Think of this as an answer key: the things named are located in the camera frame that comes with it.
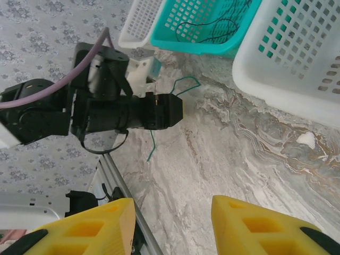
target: plastic basket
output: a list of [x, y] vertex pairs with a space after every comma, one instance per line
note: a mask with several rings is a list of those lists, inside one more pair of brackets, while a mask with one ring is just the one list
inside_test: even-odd
[[165, 2], [166, 0], [134, 0], [118, 45], [130, 49], [154, 49], [150, 38]]
[[233, 78], [270, 106], [340, 129], [339, 1], [263, 0]]
[[167, 1], [151, 44], [176, 52], [234, 57], [260, 3], [261, 0]]

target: green wire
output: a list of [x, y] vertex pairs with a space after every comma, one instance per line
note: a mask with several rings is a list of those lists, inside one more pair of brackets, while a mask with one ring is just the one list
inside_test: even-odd
[[[181, 80], [184, 80], [184, 79], [193, 79], [193, 80], [197, 83], [197, 85], [192, 86], [192, 87], [190, 87], [189, 89], [183, 90], [182, 92], [176, 94], [176, 96], [179, 96], [179, 95], [181, 95], [181, 94], [183, 94], [183, 93], [188, 92], [189, 90], [192, 90], [192, 89], [195, 89], [195, 88], [198, 88], [199, 86], [201, 86], [201, 83], [200, 83], [194, 76], [185, 76], [185, 77], [183, 77], [183, 78], [180, 78], [180, 79], [175, 80], [174, 86], [172, 87], [172, 90], [170, 91], [170, 94], [172, 94], [172, 93], [174, 92], [174, 90], [175, 90], [175, 88], [176, 88], [177, 82], [178, 82], [178, 81], [181, 81]], [[152, 148], [152, 151], [151, 151], [150, 154], [149, 154], [149, 157], [148, 157], [148, 159], [147, 159], [147, 162], [150, 161], [150, 158], [151, 158], [152, 154], [153, 154], [154, 151], [156, 150], [156, 142], [155, 142], [155, 138], [154, 138], [154, 134], [152, 133], [152, 130], [150, 130], [150, 134], [151, 134], [152, 142], [153, 142], [154, 146], [153, 146], [153, 148]]]

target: wallpaper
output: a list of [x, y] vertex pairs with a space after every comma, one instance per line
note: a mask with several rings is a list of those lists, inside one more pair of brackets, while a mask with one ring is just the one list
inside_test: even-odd
[[[94, 43], [109, 27], [116, 44], [132, 0], [0, 1], [0, 91], [33, 78], [57, 81], [71, 68], [78, 42]], [[142, 50], [126, 52], [141, 58]], [[87, 147], [108, 149], [114, 132], [88, 135]], [[0, 190], [65, 193], [86, 190], [98, 156], [73, 136], [49, 137], [0, 151]]]

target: marble countertop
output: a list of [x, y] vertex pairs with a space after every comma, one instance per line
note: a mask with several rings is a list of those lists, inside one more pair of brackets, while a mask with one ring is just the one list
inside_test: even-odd
[[[133, 130], [112, 153], [164, 254], [217, 254], [210, 209], [223, 194], [309, 221], [340, 242], [340, 132], [268, 107], [232, 81], [232, 62], [157, 52], [160, 79], [195, 76], [180, 97], [185, 117], [154, 132]], [[194, 85], [185, 80], [175, 92]]]

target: turquoise basket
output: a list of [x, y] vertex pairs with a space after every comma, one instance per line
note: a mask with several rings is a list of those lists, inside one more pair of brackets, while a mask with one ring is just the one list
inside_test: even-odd
[[234, 58], [260, 4], [261, 0], [167, 0], [151, 44]]

